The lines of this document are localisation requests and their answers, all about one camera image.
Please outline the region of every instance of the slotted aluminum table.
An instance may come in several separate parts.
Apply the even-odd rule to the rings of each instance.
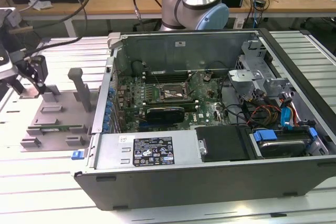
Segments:
[[[272,35],[336,111],[334,56],[310,35],[297,31]],[[81,67],[83,80],[97,89],[105,60],[106,37],[85,38],[76,44],[47,49],[49,77],[60,90],[73,90],[67,78]],[[151,209],[100,211],[72,178],[83,166],[72,151],[21,153],[20,141],[41,102],[19,99],[9,90],[0,103],[0,223],[332,223],[336,220],[336,177],[327,179],[302,197],[272,198]],[[274,218],[274,213],[282,217]]]

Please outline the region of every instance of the white paper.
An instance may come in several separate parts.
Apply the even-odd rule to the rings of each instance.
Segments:
[[[32,6],[33,3],[35,2],[35,0],[29,0],[30,2],[28,3],[28,5]],[[35,10],[42,10],[42,9],[48,9],[48,8],[53,8],[53,5],[51,4],[50,1],[39,1],[37,2],[33,8]]]
[[[133,143],[133,140],[135,139],[135,135],[123,135],[119,136],[119,143]]]

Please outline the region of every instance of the blue latch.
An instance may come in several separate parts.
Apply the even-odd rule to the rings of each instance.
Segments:
[[[110,88],[109,88],[109,96],[110,96],[110,97],[113,96],[113,95],[114,95],[114,92],[115,92],[114,88],[110,87]]]
[[[254,136],[256,142],[270,141],[270,140],[278,139],[274,130],[259,130],[259,131],[256,131],[255,133],[253,133],[253,136]]]
[[[103,124],[103,131],[108,131],[109,130],[109,126],[107,124]]]
[[[282,127],[287,127],[291,130],[293,127],[289,124],[291,118],[291,111],[288,107],[284,107],[281,109],[281,125]]]
[[[72,160],[84,159],[84,151],[74,151],[71,159]]]
[[[312,136],[312,138],[315,140],[317,138],[317,132],[314,128],[309,128],[309,133]]]
[[[104,116],[104,123],[109,122],[110,121],[110,117],[108,115]]]

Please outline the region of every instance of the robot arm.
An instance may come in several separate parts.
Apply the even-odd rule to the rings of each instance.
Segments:
[[[229,17],[221,0],[162,0],[162,31],[223,29]]]
[[[0,82],[5,83],[20,95],[35,97],[46,90],[44,84],[48,76],[45,57],[25,55],[25,49],[15,35],[8,33],[21,21],[15,8],[0,8]],[[28,79],[34,87],[25,87],[18,80],[20,75]]]

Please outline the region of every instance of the power supply label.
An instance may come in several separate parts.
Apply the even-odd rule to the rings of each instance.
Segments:
[[[173,141],[168,137],[136,138],[133,141],[133,165],[173,165]]]

